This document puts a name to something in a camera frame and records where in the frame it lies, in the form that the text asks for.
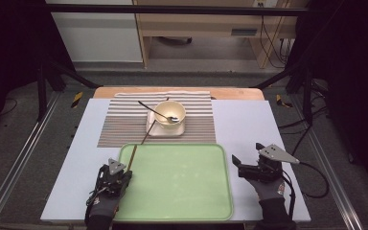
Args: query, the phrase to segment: gray floor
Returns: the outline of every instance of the gray floor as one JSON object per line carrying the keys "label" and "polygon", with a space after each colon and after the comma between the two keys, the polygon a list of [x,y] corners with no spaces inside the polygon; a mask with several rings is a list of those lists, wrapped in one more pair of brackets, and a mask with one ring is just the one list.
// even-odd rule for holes
{"label": "gray floor", "polygon": [[[275,65],[279,61],[272,57]],[[247,87],[255,85],[281,71],[270,65],[259,69],[256,59],[247,41],[242,38],[202,38],[194,37],[191,44],[177,44],[155,39],[151,48],[147,69],[141,66],[119,64],[118,72],[96,68],[84,63],[80,73],[95,83],[104,85],[180,85],[180,86],[229,86]],[[0,229],[67,229],[69,226],[54,226],[39,220],[50,193],[78,128],[81,115],[94,90],[80,83],[64,78],[67,88],[58,96],[57,105],[50,120],[38,138],[26,167],[18,176],[0,212]],[[301,94],[287,95],[282,80],[264,90],[265,98],[270,102],[278,126],[290,124],[301,119],[297,109]],[[83,92],[77,108],[71,108],[77,92]],[[276,104],[276,96],[281,95],[285,103],[294,107]],[[312,102],[313,111],[325,105],[322,99]],[[22,151],[27,138],[33,131],[37,117],[37,91],[35,83],[13,90],[8,95],[4,111],[0,116],[0,186],[8,175],[13,162]],[[350,213],[358,217],[359,226],[368,229],[368,175],[359,165],[349,163],[345,147],[342,145],[332,120],[326,113],[318,115],[310,134],[305,137],[295,156],[301,161],[311,163],[322,169],[318,159],[315,138],[320,143],[322,154],[329,159],[342,192],[352,205]],[[301,137],[304,125],[281,129],[286,150],[294,150]],[[293,167],[302,190],[311,195],[319,195],[324,183],[318,174],[303,166]],[[343,205],[340,206],[340,190],[321,199],[307,198],[306,203],[312,218],[311,222],[300,223],[303,229],[354,229],[347,224]]]}

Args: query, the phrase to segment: gray striped placemat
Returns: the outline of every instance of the gray striped placemat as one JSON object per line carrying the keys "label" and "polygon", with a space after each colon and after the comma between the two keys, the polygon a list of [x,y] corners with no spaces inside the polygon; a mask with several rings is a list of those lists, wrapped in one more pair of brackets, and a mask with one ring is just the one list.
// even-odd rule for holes
{"label": "gray striped placemat", "polygon": [[168,98],[186,108],[184,133],[176,136],[150,135],[146,143],[217,142],[210,92],[120,93],[110,101],[98,147],[120,148],[127,143],[140,144],[147,132],[149,111],[138,101],[155,107]]}

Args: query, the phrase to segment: floor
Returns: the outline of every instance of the floor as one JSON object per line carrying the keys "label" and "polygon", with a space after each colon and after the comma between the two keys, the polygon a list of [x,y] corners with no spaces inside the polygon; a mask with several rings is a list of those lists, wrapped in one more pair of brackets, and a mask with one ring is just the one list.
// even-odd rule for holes
{"label": "floor", "polygon": [[[258,68],[248,41],[242,38],[193,37],[190,44],[158,38],[153,40],[147,68],[129,64],[121,64],[118,71],[95,65],[79,68],[85,78],[104,85],[249,87],[282,70],[278,68],[282,64],[279,59],[273,55],[271,60],[277,67],[269,64],[265,69]],[[94,93],[74,80],[67,77],[65,80],[67,88],[62,93],[52,93],[48,87],[48,96],[56,106],[49,111],[47,123],[41,126],[35,120],[38,106],[35,84],[15,89],[8,96],[0,116],[0,229],[83,228],[78,224],[52,225],[39,220],[87,100]],[[288,95],[286,83],[287,79],[283,79],[264,90],[279,127],[302,119],[302,95]],[[79,91],[83,92],[83,98],[77,108],[71,108]],[[277,103],[278,95],[284,104]],[[332,120],[326,110],[320,110],[323,106],[323,97],[312,92],[312,110],[320,112],[305,137],[304,123],[279,128],[288,152],[294,151],[304,137],[296,157],[320,169],[331,183],[331,192],[324,198],[306,197],[311,222],[299,225],[302,229],[368,229],[368,176],[360,165],[349,162]],[[28,137],[37,128],[44,131],[28,144]],[[25,165],[11,171],[19,156]],[[323,193],[324,182],[318,173],[304,167],[293,169],[306,194]],[[16,183],[10,185],[6,178]]]}

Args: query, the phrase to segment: white table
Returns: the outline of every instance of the white table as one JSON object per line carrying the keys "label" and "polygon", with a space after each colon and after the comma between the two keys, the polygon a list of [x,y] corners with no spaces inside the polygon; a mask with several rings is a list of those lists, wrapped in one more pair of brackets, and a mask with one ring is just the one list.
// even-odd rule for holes
{"label": "white table", "polygon": [[[97,148],[109,99],[91,99],[82,116],[79,129],[64,160],[56,184],[41,220],[50,222],[82,222],[85,201],[94,189],[98,169],[107,164],[109,157],[118,158],[119,148]],[[217,144],[227,154],[234,213],[228,221],[253,221],[262,218],[262,210],[253,187],[238,178],[238,169],[232,164],[236,155],[243,164],[256,165],[256,143],[264,146],[276,144],[284,148],[283,141],[267,101],[212,100]],[[310,221],[307,206],[290,164],[283,163],[296,193],[293,219]],[[289,188],[285,192],[289,206]]]}

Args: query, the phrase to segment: green tray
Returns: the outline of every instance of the green tray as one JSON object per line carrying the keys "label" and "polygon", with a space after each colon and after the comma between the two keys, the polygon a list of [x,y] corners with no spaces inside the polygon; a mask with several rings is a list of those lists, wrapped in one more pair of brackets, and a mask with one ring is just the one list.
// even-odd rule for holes
{"label": "green tray", "polygon": [[[121,148],[128,165],[134,144]],[[226,155],[220,145],[137,145],[133,176],[115,220],[210,221],[232,216]]]}

